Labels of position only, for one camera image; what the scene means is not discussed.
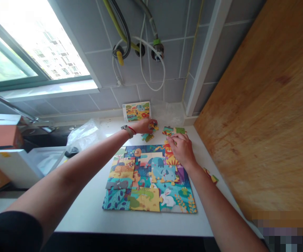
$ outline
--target red bracelet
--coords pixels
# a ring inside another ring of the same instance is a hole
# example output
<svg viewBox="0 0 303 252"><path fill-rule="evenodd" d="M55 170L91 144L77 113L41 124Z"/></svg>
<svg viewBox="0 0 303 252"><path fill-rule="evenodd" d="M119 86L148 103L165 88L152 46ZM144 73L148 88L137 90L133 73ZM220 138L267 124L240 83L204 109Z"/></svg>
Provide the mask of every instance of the red bracelet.
<svg viewBox="0 0 303 252"><path fill-rule="evenodd" d="M130 129L131 129L132 131L134 131L134 133L135 133L134 135L136 135L136 132L135 132L135 130L133 130L133 129L132 129L131 127L129 127L129 126L128 126L128 128L130 128Z"/></svg>

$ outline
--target plastic bag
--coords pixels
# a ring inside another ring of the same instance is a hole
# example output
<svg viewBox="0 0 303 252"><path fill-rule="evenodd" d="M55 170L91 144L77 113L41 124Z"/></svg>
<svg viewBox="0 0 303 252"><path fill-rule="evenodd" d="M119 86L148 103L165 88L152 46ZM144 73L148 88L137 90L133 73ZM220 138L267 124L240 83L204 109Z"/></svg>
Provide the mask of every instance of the plastic bag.
<svg viewBox="0 0 303 252"><path fill-rule="evenodd" d="M79 151L83 151L102 139L103 136L96 125L96 121L90 119L83 126L70 132L66 150L70 152L73 147L76 147Z"/></svg>
<svg viewBox="0 0 303 252"><path fill-rule="evenodd" d="M167 103L152 99L150 102L153 119L159 124L170 127L181 127L184 122L184 111L181 103Z"/></svg>

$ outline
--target faucet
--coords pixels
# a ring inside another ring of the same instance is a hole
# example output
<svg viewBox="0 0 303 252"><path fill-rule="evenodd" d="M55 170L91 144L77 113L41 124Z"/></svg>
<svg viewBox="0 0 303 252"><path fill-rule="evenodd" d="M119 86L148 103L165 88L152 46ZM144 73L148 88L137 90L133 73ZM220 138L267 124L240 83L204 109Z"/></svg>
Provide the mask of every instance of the faucet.
<svg viewBox="0 0 303 252"><path fill-rule="evenodd" d="M39 119L38 117L29 115L26 111L20 109L19 107L15 106L14 104L10 103L8 100L3 98L2 96L0 96L0 102L3 103L4 105L6 105L8 108L14 110L16 113L20 114L21 116L28 118L30 120L31 124L34 124L36 122L52 124L52 122L50 122L50 121L43 121L43 120ZM55 127L52 127L52 126L38 126L38 127L41 128L42 130L46 131L47 133L51 133L56 129Z"/></svg>

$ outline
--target tree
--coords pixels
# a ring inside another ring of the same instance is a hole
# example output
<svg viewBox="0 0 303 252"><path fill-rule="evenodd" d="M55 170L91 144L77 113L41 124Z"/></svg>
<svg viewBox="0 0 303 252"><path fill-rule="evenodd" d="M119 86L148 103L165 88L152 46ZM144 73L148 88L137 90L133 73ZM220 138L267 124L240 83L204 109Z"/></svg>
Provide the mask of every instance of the tree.
<svg viewBox="0 0 303 252"><path fill-rule="evenodd" d="M114 158L118 158L117 165L119 164L120 158L126 154L126 147L120 148L118 152L114 155Z"/></svg>

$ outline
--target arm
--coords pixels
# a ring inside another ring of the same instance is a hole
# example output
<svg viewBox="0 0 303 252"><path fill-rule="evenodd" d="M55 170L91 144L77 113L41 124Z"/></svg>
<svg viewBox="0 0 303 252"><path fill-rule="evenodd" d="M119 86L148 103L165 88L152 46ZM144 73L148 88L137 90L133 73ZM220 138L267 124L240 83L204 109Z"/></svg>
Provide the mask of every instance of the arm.
<svg viewBox="0 0 303 252"><path fill-rule="evenodd" d="M131 127L137 134L152 133L149 124L154 121L144 119ZM78 153L32 186L6 211L21 211L35 217L43 228L45 243L81 190L128 139L129 133L122 129Z"/></svg>
<svg viewBox="0 0 303 252"><path fill-rule="evenodd" d="M187 135L167 137L176 159L190 176L221 251L267 251L264 244L196 161Z"/></svg>

